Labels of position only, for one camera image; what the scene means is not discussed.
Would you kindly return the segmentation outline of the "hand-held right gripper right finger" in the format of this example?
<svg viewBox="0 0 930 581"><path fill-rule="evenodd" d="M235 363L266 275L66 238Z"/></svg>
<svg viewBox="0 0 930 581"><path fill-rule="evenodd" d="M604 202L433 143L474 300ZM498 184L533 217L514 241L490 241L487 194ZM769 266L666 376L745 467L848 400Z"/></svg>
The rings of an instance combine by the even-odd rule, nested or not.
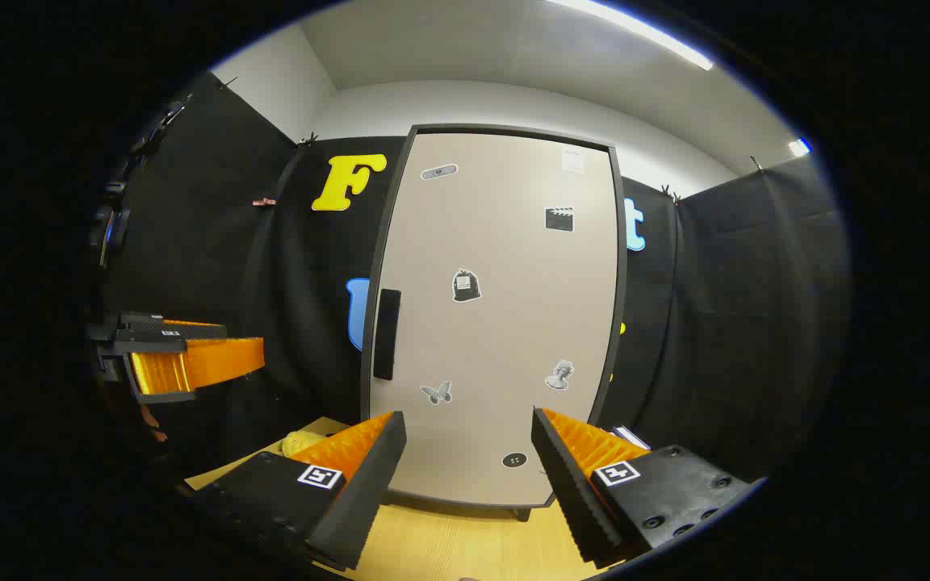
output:
<svg viewBox="0 0 930 581"><path fill-rule="evenodd" d="M531 440L580 557L601 569L671 548L757 489L681 445L630 439L535 408Z"/></svg>

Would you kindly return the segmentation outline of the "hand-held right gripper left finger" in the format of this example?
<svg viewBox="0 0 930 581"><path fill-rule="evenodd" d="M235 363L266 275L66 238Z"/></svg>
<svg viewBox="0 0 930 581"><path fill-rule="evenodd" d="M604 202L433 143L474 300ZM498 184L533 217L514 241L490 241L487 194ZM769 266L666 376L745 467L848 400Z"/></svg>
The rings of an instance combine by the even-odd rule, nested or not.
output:
<svg viewBox="0 0 930 581"><path fill-rule="evenodd" d="M400 411L294 454L259 451L191 492L228 536L288 562L355 569L407 441Z"/></svg>

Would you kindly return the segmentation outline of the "black cabinet door handle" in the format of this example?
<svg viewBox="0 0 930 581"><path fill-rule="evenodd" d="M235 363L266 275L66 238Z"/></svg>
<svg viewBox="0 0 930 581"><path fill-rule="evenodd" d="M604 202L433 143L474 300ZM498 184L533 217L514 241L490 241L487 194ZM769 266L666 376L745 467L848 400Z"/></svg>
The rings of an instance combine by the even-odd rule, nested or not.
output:
<svg viewBox="0 0 930 581"><path fill-rule="evenodd" d="M381 288L375 314L373 378L392 380L394 375L400 308L401 290Z"/></svg>

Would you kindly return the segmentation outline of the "yellow toy fruit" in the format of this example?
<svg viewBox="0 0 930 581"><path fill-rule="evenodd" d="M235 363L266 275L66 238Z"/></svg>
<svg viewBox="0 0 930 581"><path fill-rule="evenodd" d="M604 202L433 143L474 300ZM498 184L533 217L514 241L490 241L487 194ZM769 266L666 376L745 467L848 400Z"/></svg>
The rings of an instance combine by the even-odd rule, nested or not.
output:
<svg viewBox="0 0 930 581"><path fill-rule="evenodd" d="M292 431L279 442L279 451L287 458L294 458L296 454L306 451L310 446L320 444L325 439L324 434L304 430Z"/></svg>

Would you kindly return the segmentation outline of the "black backdrop cloth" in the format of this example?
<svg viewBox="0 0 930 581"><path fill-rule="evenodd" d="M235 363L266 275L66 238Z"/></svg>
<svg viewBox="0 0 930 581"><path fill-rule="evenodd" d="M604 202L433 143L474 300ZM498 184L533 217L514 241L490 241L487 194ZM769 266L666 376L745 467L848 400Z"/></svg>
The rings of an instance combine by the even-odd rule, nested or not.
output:
<svg viewBox="0 0 930 581"><path fill-rule="evenodd" d="M269 444L318 416L359 418L359 352L346 283L371 268L390 172L346 212L313 212L324 155L398 161L406 132L295 150L211 74L162 150L133 177L132 221L111 260L108 307L261 336L266 366L196 401L159 406L188 471ZM764 477L811 432L848 334L843 222L823 179L791 161L682 199L632 179L647 247L628 254L627 328L605 426L690 446ZM262 196L273 207L251 205Z"/></svg>

